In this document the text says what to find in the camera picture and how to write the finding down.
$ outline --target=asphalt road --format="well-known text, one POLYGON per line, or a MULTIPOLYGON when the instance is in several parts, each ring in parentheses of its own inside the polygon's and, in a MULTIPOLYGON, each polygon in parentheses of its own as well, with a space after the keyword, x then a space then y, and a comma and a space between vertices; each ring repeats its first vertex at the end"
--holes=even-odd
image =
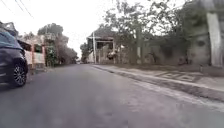
POLYGON ((0 128, 223 128, 222 103, 90 65, 53 69, 0 88, 0 128))

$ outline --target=sky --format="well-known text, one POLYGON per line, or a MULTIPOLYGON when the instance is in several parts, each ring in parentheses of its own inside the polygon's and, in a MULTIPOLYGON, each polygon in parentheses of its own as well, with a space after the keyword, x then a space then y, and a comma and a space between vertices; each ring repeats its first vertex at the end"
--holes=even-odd
MULTIPOLYGON (((20 35, 33 32, 46 24, 63 26, 63 34, 69 37, 68 46, 81 57, 80 45, 86 37, 103 23, 105 11, 116 0, 0 0, 0 21, 14 22, 20 35)), ((147 0, 127 0, 129 3, 147 0)), ((184 0, 173 0, 177 6, 184 0)))

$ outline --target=power line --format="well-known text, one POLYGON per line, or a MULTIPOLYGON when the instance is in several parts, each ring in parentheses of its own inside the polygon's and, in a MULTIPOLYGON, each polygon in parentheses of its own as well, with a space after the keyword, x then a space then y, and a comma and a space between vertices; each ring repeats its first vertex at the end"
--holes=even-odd
POLYGON ((2 1, 2 3, 5 5, 5 7, 9 10, 9 11, 11 11, 12 12, 12 10, 5 4, 5 2, 3 1, 3 0, 1 0, 2 1))
POLYGON ((15 2, 17 3, 17 5, 19 6, 19 8, 23 11, 23 8, 19 5, 18 1, 15 0, 15 2))
POLYGON ((31 13, 28 11, 28 9, 26 8, 26 6, 23 4, 22 0, 19 0, 19 1, 22 3, 23 7, 26 9, 26 12, 29 13, 29 15, 30 15, 32 18, 34 18, 34 17, 31 15, 31 13))

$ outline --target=curb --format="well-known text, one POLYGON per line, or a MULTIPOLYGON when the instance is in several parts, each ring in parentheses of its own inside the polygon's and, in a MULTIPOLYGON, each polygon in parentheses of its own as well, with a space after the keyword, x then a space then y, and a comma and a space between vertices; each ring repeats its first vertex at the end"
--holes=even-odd
POLYGON ((120 76, 132 78, 138 81, 147 82, 157 86, 182 91, 194 96, 224 102, 223 91, 207 88, 202 84, 183 82, 183 81, 160 78, 160 77, 149 76, 149 75, 142 75, 142 74, 139 75, 139 74, 125 72, 125 71, 117 71, 117 70, 115 71, 113 69, 102 68, 102 67, 94 66, 94 65, 93 67, 103 71, 110 72, 110 73, 118 74, 120 76))

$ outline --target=sidewalk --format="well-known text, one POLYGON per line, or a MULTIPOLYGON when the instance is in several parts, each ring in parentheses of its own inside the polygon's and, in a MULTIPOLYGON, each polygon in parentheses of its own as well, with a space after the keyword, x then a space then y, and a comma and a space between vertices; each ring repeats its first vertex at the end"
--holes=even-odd
POLYGON ((135 80, 224 102, 224 77, 208 77, 197 72, 142 71, 108 65, 93 65, 93 67, 135 80))

